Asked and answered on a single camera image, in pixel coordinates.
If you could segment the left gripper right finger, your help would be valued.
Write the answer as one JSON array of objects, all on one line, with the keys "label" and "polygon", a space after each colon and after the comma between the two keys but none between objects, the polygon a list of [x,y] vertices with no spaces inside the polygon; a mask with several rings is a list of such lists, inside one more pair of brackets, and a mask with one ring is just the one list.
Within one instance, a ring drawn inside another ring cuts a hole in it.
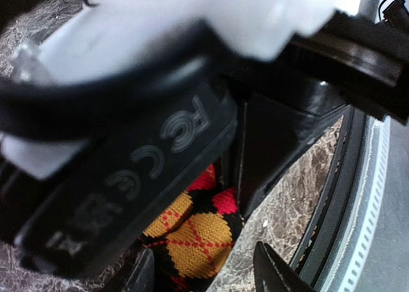
[{"label": "left gripper right finger", "polygon": [[315,292],[269,244],[261,241],[254,249],[254,283],[256,292]]}]

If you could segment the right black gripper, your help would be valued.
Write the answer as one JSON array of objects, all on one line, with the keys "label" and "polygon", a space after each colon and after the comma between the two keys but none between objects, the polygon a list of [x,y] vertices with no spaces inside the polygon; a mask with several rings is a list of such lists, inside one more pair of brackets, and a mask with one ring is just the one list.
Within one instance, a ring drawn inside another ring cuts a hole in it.
[{"label": "right black gripper", "polygon": [[349,107],[408,123],[408,7],[391,4],[376,23],[337,12],[275,61],[239,59],[223,76],[240,104],[231,166],[248,217]]}]

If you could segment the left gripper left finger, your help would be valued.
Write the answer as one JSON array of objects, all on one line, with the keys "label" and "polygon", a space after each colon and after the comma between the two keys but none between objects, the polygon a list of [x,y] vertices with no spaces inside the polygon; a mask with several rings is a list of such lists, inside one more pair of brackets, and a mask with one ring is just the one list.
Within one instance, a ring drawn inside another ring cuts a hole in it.
[{"label": "left gripper left finger", "polygon": [[140,250],[132,264],[131,272],[125,281],[125,292],[152,292],[154,291],[155,265],[151,249]]}]

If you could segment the black orange argyle sock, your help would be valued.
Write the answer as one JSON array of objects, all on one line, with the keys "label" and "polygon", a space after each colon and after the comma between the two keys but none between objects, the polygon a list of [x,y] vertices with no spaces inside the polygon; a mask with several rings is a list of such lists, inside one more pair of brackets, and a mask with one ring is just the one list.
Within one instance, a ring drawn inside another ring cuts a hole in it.
[{"label": "black orange argyle sock", "polygon": [[206,291],[243,225],[235,188],[223,187],[208,166],[139,238],[154,255],[155,291]]}]

